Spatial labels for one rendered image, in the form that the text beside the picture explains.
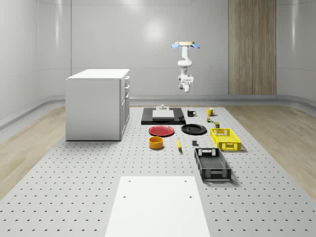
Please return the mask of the drone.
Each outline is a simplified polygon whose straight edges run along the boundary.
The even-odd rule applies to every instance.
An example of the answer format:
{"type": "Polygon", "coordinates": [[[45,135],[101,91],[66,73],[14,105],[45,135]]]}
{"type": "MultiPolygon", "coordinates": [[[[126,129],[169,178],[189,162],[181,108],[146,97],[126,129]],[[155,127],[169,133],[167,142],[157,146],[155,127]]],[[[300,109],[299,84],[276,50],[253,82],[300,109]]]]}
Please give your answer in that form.
{"type": "Polygon", "coordinates": [[[197,43],[191,41],[178,41],[173,43],[170,47],[177,48],[179,46],[191,46],[194,48],[200,48],[200,46],[197,43]]]}

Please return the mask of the black plate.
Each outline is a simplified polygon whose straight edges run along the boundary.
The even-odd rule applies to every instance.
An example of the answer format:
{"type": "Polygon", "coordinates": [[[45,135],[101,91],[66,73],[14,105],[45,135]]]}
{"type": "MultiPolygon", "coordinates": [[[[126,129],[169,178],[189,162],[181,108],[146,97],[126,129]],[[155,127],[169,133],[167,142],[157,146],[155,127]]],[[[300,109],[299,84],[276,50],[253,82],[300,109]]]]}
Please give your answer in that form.
{"type": "Polygon", "coordinates": [[[181,127],[181,130],[190,135],[203,135],[207,133],[207,129],[199,124],[185,124],[181,127]]]}

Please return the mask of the black stove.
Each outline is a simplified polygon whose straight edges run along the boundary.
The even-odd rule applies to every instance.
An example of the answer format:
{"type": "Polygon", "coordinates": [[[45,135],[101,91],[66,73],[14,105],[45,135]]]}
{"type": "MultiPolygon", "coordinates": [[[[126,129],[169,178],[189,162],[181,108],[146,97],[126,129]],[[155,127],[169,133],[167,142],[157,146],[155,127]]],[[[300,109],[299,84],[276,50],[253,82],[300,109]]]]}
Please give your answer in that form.
{"type": "Polygon", "coordinates": [[[141,119],[142,125],[184,125],[186,124],[185,117],[183,115],[181,108],[176,107],[166,107],[166,109],[162,109],[162,111],[173,111],[174,118],[153,118],[153,111],[160,108],[144,108],[143,115],[141,119]]]}

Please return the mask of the red plate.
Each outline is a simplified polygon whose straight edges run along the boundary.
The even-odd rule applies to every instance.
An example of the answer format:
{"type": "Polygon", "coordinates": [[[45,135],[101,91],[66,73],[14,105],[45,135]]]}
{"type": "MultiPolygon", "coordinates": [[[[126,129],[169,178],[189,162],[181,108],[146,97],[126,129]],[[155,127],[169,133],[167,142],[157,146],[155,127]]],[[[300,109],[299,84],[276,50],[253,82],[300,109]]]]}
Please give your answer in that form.
{"type": "Polygon", "coordinates": [[[157,125],[149,128],[152,136],[167,137],[174,134],[174,129],[166,125],[157,125]]]}

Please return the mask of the yellow bowl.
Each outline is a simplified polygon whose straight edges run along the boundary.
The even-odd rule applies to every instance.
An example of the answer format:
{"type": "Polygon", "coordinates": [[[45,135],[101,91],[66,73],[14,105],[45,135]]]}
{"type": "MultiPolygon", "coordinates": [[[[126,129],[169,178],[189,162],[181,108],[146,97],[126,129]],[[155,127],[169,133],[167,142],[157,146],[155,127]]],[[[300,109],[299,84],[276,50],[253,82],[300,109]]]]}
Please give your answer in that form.
{"type": "Polygon", "coordinates": [[[151,149],[161,149],[163,147],[163,138],[159,136],[154,136],[149,139],[149,147],[151,149]]]}

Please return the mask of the yellow basket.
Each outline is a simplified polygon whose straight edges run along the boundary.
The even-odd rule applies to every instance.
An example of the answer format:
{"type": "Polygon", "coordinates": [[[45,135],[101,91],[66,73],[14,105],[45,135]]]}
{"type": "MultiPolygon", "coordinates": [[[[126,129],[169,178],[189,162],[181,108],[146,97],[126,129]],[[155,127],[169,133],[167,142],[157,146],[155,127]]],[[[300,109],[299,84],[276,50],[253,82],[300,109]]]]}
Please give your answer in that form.
{"type": "Polygon", "coordinates": [[[210,136],[215,146],[222,151],[240,151],[241,141],[230,128],[212,128],[210,136]]]}

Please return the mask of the dark grey basket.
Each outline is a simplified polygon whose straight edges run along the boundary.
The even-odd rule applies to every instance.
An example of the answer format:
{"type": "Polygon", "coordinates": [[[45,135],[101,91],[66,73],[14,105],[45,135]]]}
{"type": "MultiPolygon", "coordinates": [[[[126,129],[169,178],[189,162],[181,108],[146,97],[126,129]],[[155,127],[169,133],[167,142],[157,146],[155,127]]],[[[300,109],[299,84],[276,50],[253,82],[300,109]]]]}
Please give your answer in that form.
{"type": "Polygon", "coordinates": [[[230,180],[231,167],[219,148],[195,148],[195,160],[202,179],[230,180]]]}

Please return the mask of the white cabinet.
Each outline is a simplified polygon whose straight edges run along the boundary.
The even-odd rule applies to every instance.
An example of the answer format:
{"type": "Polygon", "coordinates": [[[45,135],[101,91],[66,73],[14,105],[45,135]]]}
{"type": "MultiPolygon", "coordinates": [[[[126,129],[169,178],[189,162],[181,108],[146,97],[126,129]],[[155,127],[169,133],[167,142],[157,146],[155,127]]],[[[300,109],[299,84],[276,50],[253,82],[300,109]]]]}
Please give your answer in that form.
{"type": "Polygon", "coordinates": [[[87,69],[66,79],[66,140],[120,141],[129,120],[128,69],[87,69]]]}

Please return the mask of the white board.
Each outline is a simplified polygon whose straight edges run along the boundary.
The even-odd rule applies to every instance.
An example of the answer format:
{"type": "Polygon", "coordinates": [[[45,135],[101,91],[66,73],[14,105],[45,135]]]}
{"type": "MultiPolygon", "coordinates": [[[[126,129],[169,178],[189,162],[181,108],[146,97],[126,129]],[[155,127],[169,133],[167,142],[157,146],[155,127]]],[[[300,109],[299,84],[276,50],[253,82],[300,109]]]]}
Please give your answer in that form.
{"type": "Polygon", "coordinates": [[[210,237],[193,176],[122,176],[105,237],[210,237]]]}

